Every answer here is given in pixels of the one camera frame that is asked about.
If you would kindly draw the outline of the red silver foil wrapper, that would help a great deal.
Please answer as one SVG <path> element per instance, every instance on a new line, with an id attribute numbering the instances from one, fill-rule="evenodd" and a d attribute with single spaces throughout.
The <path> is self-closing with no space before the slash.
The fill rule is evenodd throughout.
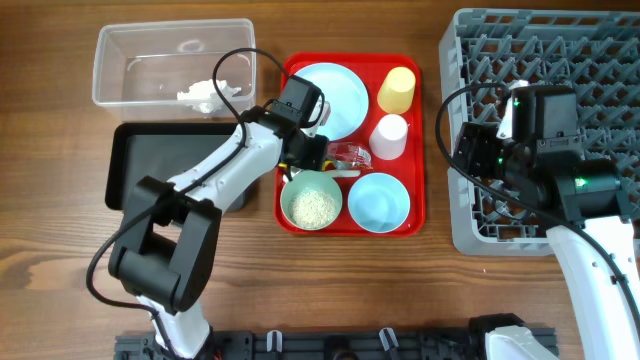
<path id="1" fill-rule="evenodd" d="M 325 164 L 339 170 L 372 170 L 372 157 L 362 145 L 353 142 L 330 143 Z"/>

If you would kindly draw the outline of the green bowl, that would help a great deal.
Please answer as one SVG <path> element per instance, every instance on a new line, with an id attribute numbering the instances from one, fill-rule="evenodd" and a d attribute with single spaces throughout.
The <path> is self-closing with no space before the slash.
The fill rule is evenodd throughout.
<path id="1" fill-rule="evenodd" d="M 342 190 L 324 172 L 305 170 L 292 177 L 280 194 L 280 208 L 295 228 L 318 231 L 331 225 L 343 206 Z"/>

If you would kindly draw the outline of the white rice grains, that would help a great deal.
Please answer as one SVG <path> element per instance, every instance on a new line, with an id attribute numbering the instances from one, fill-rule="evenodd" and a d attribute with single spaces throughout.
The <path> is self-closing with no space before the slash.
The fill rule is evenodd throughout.
<path id="1" fill-rule="evenodd" d="M 289 206 L 293 223 L 304 230 L 318 230 L 328 226 L 337 217 L 336 200 L 319 190 L 304 190 L 296 194 Z"/>

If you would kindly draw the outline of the light blue bowl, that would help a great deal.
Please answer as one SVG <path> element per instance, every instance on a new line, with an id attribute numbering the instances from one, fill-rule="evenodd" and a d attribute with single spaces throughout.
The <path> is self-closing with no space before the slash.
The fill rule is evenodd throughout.
<path id="1" fill-rule="evenodd" d="M 347 196 L 348 211 L 362 229 L 376 234 L 398 229 L 408 218 L 411 200 L 406 187 L 385 173 L 359 178 Z"/>

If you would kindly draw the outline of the yellow foil wrapper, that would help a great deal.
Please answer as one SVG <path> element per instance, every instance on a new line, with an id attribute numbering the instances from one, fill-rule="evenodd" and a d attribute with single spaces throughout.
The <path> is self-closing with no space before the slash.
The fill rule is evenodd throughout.
<path id="1" fill-rule="evenodd" d="M 290 170 L 292 173 L 301 171 L 301 168 L 298 168 L 293 165 L 287 165 L 286 163 L 283 163 L 283 162 L 278 164 L 278 168 L 283 172 L 286 172 L 287 170 Z M 321 166 L 321 171 L 324 172 L 324 171 L 330 171 L 330 170 L 336 170 L 336 166 L 334 165 L 333 161 L 326 160 Z"/>

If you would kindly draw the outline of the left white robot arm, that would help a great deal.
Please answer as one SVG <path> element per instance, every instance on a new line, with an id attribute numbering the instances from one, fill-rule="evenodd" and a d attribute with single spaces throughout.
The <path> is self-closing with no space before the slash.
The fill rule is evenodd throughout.
<path id="1" fill-rule="evenodd" d="M 318 134 L 330 106 L 282 102 L 240 115 L 233 135 L 193 168 L 167 181 L 146 176 L 132 189 L 120 228 L 107 240 L 108 271 L 150 315 L 150 359 L 211 359 L 213 330 L 199 297 L 212 272 L 220 222 L 259 177 L 286 163 L 317 170 L 328 143 Z"/>

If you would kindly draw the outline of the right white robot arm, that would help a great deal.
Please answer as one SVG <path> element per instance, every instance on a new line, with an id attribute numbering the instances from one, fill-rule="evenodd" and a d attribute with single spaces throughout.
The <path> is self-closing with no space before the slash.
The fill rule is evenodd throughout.
<path id="1" fill-rule="evenodd" d="M 567 283 L 588 359 L 639 356 L 639 274 L 631 203 L 616 166 L 584 160 L 579 138 L 527 131 L 505 141 L 465 123 L 451 167 L 492 196 L 536 215 Z"/>

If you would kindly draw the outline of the grey dishwasher rack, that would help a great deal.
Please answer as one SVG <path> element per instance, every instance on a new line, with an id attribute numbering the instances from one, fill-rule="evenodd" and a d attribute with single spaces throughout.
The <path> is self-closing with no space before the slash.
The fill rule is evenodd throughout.
<path id="1" fill-rule="evenodd" d="M 606 158 L 639 218 L 639 15 L 635 12 L 458 10 L 439 43 L 443 96 L 470 84 L 523 80 L 577 94 L 583 157 Z M 454 246 L 466 255 L 546 256 L 533 215 L 448 173 Z"/>

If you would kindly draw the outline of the black waste tray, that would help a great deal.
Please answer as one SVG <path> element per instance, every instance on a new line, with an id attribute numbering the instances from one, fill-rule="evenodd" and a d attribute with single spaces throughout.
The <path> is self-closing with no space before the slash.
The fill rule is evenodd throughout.
<path id="1" fill-rule="evenodd" d="M 234 132 L 233 123 L 129 122 L 114 131 L 105 204 L 120 210 L 145 176 L 167 181 L 206 158 Z"/>

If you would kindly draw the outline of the clear plastic waste bin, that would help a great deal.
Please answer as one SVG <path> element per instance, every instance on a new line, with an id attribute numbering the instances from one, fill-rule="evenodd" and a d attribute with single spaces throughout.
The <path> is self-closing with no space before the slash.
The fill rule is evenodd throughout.
<path id="1" fill-rule="evenodd" d="M 199 81 L 226 80 L 241 87 L 227 99 L 241 112 L 256 104 L 256 46 L 246 18 L 107 25 L 100 31 L 94 67 L 93 102 L 123 122 L 229 118 L 176 99 Z M 217 75 L 214 66 L 219 65 Z"/>

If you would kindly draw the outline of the white plastic spoon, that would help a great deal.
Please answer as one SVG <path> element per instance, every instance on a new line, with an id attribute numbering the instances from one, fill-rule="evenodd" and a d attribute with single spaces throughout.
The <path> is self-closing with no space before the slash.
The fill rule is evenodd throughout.
<path id="1" fill-rule="evenodd" d="M 301 169 L 297 169 L 295 168 L 293 170 L 293 172 L 291 173 L 292 178 L 299 175 L 301 172 L 305 172 L 305 171 L 311 171 L 311 170 L 301 170 Z M 359 177 L 361 175 L 361 170 L 328 170 L 328 171 L 322 171 L 321 173 L 324 173 L 325 175 L 328 175 L 332 178 L 355 178 L 355 177 Z M 287 177 L 287 175 L 282 175 L 282 181 L 286 184 L 287 182 L 289 182 L 289 178 Z"/>

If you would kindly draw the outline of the large light blue plate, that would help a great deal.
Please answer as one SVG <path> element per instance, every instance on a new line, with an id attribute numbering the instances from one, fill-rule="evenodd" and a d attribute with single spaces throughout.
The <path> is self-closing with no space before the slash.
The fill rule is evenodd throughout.
<path id="1" fill-rule="evenodd" d="M 318 86 L 330 105 L 330 114 L 318 134 L 330 141 L 344 139 L 364 122 L 369 95 L 362 80 L 350 69 L 335 63 L 316 63 L 303 67 L 296 76 Z"/>

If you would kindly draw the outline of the red serving tray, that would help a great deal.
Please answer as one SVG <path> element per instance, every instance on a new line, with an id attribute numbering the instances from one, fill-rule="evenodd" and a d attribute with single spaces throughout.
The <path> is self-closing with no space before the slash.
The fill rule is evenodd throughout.
<path id="1" fill-rule="evenodd" d="M 303 68 L 316 63 L 334 63 L 351 70 L 362 80 L 367 89 L 369 107 L 363 124 L 356 128 L 355 132 L 346 138 L 338 141 L 355 142 L 368 146 L 369 137 L 377 122 L 383 115 L 386 115 L 377 104 L 377 93 L 383 84 L 387 73 L 396 67 L 407 67 L 416 76 L 416 89 L 411 108 L 402 114 L 407 121 L 409 134 L 404 153 L 395 160 L 381 160 L 373 157 L 374 172 L 386 173 L 397 178 L 408 190 L 409 213 L 407 219 L 398 229 L 389 233 L 374 234 L 361 228 L 352 219 L 347 209 L 347 196 L 353 184 L 359 178 L 338 178 L 337 184 L 343 194 L 343 209 L 340 215 L 325 229 L 315 232 L 304 231 L 292 225 L 283 214 L 280 205 L 280 196 L 284 187 L 282 169 L 276 170 L 275 190 L 274 190 L 274 217 L 280 227 L 296 235 L 319 236 L 351 236 L 351 237 L 406 237 L 415 234 L 424 224 L 426 217 L 425 200 L 425 165 L 424 165 L 424 136 L 422 125 L 422 93 L 420 89 L 420 69 L 418 65 L 406 55 L 401 54 L 379 54 L 379 53 L 322 53 L 322 52 L 301 52 L 292 55 L 285 62 L 285 69 L 290 74 L 300 72 Z"/>

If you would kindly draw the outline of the white plastic cup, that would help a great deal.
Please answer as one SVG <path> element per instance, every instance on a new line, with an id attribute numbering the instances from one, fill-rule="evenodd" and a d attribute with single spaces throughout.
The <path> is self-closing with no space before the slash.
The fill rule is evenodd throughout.
<path id="1" fill-rule="evenodd" d="M 406 147 L 408 123 L 397 114 L 383 116 L 369 138 L 369 147 L 373 154 L 383 160 L 400 157 Z"/>

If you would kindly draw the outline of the yellow plastic cup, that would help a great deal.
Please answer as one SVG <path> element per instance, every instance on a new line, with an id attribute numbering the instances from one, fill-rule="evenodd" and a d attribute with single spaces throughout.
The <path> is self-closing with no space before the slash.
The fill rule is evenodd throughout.
<path id="1" fill-rule="evenodd" d="M 412 105 L 416 76 L 407 67 L 391 69 L 377 95 L 379 107 L 386 113 L 403 114 Z"/>

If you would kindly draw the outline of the crumpled white tissue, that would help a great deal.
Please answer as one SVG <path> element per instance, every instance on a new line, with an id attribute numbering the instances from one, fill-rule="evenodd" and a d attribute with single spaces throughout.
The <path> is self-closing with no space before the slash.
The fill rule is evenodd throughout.
<path id="1" fill-rule="evenodd" d="M 213 114 L 217 111 L 225 110 L 227 106 L 221 100 L 215 85 L 218 86 L 221 94 L 227 99 L 239 94 L 242 90 L 241 87 L 230 86 L 226 80 L 213 82 L 209 79 L 192 84 L 187 92 L 178 92 L 176 99 L 181 102 L 187 102 L 188 106 L 202 114 Z"/>

